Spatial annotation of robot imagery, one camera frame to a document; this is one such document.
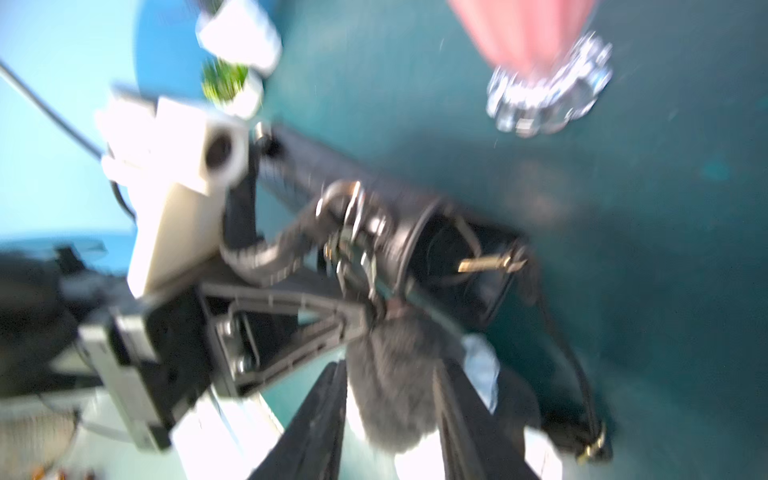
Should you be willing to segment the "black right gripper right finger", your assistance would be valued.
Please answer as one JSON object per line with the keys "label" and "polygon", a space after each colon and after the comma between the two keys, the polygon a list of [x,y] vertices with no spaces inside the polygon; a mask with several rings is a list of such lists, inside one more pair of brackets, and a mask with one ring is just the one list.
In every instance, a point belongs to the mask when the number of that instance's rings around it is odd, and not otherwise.
{"label": "black right gripper right finger", "polygon": [[433,394],[447,479],[536,477],[456,362],[436,365]]}

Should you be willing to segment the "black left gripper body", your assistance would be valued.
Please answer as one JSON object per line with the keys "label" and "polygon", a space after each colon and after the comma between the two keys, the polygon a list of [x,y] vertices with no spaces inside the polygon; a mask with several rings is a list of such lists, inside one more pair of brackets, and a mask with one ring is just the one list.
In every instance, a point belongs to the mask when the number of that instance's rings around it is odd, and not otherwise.
{"label": "black left gripper body", "polygon": [[235,291],[199,282],[127,295],[80,325],[80,344],[139,449],[170,448],[172,430],[208,390],[239,397],[214,328]]}

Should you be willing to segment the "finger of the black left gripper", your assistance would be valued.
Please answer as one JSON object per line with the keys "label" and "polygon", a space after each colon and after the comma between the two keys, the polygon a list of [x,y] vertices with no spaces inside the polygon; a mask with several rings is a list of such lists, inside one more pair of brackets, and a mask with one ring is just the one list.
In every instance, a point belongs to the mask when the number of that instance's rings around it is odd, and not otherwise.
{"label": "finger of the black left gripper", "polygon": [[206,337],[220,396],[250,396],[365,335],[375,308],[336,287],[262,289],[200,285]]}

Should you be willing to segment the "grey plush penguin decoration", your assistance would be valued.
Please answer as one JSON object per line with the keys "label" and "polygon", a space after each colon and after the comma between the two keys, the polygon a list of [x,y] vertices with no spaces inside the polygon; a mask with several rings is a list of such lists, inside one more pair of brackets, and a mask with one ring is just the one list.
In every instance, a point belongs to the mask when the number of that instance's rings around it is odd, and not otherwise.
{"label": "grey plush penguin decoration", "polygon": [[375,448],[394,456],[430,455],[437,449],[433,395],[435,365],[455,360],[497,424],[501,366],[482,335],[456,336],[425,312],[393,303],[370,332],[346,349],[348,385],[354,401],[350,421]]}

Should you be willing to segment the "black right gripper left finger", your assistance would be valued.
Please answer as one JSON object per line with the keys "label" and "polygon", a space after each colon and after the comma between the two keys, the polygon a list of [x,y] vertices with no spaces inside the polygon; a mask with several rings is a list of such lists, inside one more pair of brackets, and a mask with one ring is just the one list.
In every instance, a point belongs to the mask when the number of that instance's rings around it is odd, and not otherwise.
{"label": "black right gripper left finger", "polygon": [[331,362],[249,480],[330,480],[339,476],[346,421],[346,362]]}

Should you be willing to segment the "black bag with strap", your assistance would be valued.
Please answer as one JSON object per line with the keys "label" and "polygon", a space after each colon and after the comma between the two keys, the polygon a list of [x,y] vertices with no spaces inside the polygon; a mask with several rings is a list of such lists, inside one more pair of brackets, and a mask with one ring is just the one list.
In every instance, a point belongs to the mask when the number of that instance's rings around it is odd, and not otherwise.
{"label": "black bag with strap", "polygon": [[315,252],[320,265],[379,296],[410,301],[482,330],[516,289],[535,307],[574,372],[583,416],[545,424],[558,446],[581,462],[613,456],[592,387],[546,300],[527,238],[457,202],[380,174],[285,125],[259,124],[253,135],[261,180],[297,212],[276,239],[284,268]]}

